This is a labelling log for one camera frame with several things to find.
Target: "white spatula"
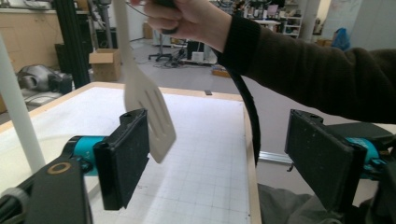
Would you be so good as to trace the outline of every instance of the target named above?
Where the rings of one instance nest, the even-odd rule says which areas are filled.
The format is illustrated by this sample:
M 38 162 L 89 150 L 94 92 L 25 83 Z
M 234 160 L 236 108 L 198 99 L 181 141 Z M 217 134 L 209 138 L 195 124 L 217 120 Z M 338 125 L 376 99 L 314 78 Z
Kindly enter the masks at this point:
M 121 54 L 121 71 L 125 72 L 124 101 L 127 111 L 146 108 L 148 111 L 150 154 L 161 162 L 176 140 L 168 108 L 158 86 L 139 69 L 129 45 L 129 26 L 125 0 L 113 1 L 117 36 Z

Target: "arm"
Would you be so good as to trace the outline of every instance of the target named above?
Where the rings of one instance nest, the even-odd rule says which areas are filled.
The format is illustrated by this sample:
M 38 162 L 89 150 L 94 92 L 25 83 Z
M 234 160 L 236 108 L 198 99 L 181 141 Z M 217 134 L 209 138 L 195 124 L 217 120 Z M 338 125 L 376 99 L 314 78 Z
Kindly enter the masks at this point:
M 219 63 L 325 113 L 396 123 L 396 49 L 343 52 L 233 18 Z
M 396 123 L 396 49 L 343 52 L 272 33 L 207 1 L 174 0 L 176 9 L 151 1 L 145 11 L 154 29 L 178 27 L 174 37 L 206 43 L 220 64 L 264 87 L 328 114 Z

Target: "hand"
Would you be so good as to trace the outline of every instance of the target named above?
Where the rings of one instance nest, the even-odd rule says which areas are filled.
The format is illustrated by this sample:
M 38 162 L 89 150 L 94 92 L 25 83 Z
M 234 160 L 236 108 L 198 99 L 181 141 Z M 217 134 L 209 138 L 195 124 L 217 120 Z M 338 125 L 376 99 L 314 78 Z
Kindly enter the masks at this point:
M 149 16 L 148 24 L 158 30 L 177 32 L 172 36 L 204 42 L 223 51 L 231 24 L 231 16 L 206 0 L 173 0 L 177 8 L 163 7 L 147 0 L 144 10 Z M 138 5 L 140 0 L 131 0 Z

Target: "table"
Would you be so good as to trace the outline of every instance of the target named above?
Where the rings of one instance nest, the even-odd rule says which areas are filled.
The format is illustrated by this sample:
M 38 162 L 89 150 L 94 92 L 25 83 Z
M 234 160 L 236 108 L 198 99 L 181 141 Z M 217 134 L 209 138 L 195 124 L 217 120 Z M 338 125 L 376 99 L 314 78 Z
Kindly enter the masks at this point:
M 279 21 L 260 21 L 260 20 L 254 20 L 255 22 L 257 22 L 260 25 L 264 25 L 267 26 L 268 29 L 274 31 L 274 26 L 279 25 L 280 22 Z
M 161 91 L 177 140 L 163 163 L 148 162 L 126 209 L 104 211 L 97 177 L 85 177 L 95 223 L 261 223 L 241 97 Z M 122 95 L 123 84 L 95 82 L 30 112 L 46 162 L 59 156 L 71 136 L 112 133 L 125 112 Z M 31 173 L 11 122 L 0 126 L 0 139 L 3 191 Z

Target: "white pole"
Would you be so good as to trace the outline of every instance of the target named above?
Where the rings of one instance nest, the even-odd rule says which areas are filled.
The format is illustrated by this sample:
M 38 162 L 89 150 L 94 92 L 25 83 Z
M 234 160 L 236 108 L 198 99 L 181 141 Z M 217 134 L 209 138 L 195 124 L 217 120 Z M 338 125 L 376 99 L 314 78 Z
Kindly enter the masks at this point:
M 40 145 L 35 137 L 35 130 L 32 121 L 30 121 L 26 104 L 23 101 L 20 86 L 8 58 L 6 45 L 0 34 L 0 93 L 3 97 L 6 107 L 14 124 L 15 131 L 27 161 L 33 173 L 37 172 L 46 163 L 41 153 Z

